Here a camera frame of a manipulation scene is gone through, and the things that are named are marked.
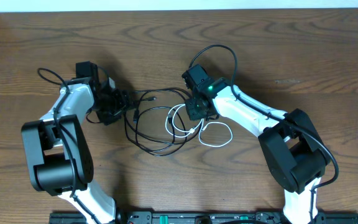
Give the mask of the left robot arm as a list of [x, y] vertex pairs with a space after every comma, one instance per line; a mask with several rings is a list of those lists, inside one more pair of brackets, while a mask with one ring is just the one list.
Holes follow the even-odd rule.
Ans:
[[52, 108], [21, 128], [30, 183], [71, 203], [86, 223], [127, 223], [94, 179], [94, 165], [81, 124], [91, 112], [110, 125], [133, 108], [128, 91], [116, 88], [114, 80], [99, 79], [102, 69], [92, 62], [76, 64], [76, 76], [59, 79], [60, 95]]

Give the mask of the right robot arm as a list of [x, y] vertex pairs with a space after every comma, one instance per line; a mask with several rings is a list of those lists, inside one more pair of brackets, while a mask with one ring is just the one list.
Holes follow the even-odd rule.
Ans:
[[222, 116], [256, 136], [270, 173], [284, 189], [285, 218], [290, 223], [314, 223], [316, 191], [324, 186], [326, 166], [337, 163], [310, 117], [300, 109], [287, 113], [271, 108], [224, 78], [213, 79], [200, 65], [182, 78], [192, 92], [185, 102], [190, 119]]

